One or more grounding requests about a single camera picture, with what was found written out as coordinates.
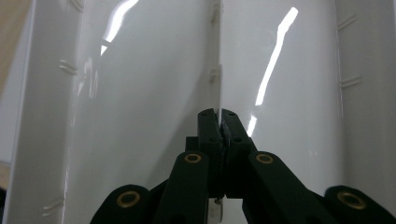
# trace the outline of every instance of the white container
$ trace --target white container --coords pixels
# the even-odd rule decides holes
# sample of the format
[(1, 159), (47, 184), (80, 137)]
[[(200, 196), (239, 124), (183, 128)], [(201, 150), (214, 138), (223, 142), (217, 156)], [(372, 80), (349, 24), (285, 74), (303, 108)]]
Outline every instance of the white container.
[[(113, 189), (155, 187), (209, 107), (237, 113), (309, 189), (348, 184), (395, 215), (394, 32), (359, 33), (394, 31), (393, 3), (352, 2), (33, 1), (5, 222), (89, 223)], [(361, 48), (377, 60), (351, 63)], [(224, 207), (246, 223), (240, 201)]]

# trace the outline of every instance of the white panel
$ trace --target white panel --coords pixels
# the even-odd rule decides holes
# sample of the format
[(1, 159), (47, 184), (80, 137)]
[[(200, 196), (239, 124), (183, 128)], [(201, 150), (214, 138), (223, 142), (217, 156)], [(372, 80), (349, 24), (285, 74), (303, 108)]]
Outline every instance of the white panel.
[(333, 1), (225, 1), (222, 105), (309, 189), (343, 183)]
[(396, 215), (396, 48), (394, 2), (335, 1), (344, 99), (346, 173)]
[(73, 79), (64, 223), (170, 175), (212, 104), (211, 1), (87, 1)]
[(76, 60), (79, 13), (60, 3), (32, 3), (6, 223), (60, 223), (62, 219), (72, 77), (60, 69), (60, 60)]

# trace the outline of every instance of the glossy white surface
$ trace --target glossy white surface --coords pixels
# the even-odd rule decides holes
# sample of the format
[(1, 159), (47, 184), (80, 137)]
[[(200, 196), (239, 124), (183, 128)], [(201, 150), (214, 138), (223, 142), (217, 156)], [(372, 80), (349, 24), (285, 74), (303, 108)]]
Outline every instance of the glossy white surface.
[(212, 8), (35, 2), (7, 223), (89, 223), (113, 189), (169, 176), (197, 113), (219, 106)]
[(395, 4), (335, 3), (341, 28), (347, 183), (396, 216)]
[(222, 106), (319, 194), (344, 182), (334, 23), (333, 1), (250, 0), (225, 1), (221, 27)]

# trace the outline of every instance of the beige background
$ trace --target beige background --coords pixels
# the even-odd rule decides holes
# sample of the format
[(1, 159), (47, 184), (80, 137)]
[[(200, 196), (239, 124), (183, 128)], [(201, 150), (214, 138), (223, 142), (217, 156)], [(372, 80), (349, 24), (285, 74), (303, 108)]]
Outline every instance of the beige background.
[(0, 0), (0, 97), (29, 6), (30, 0)]

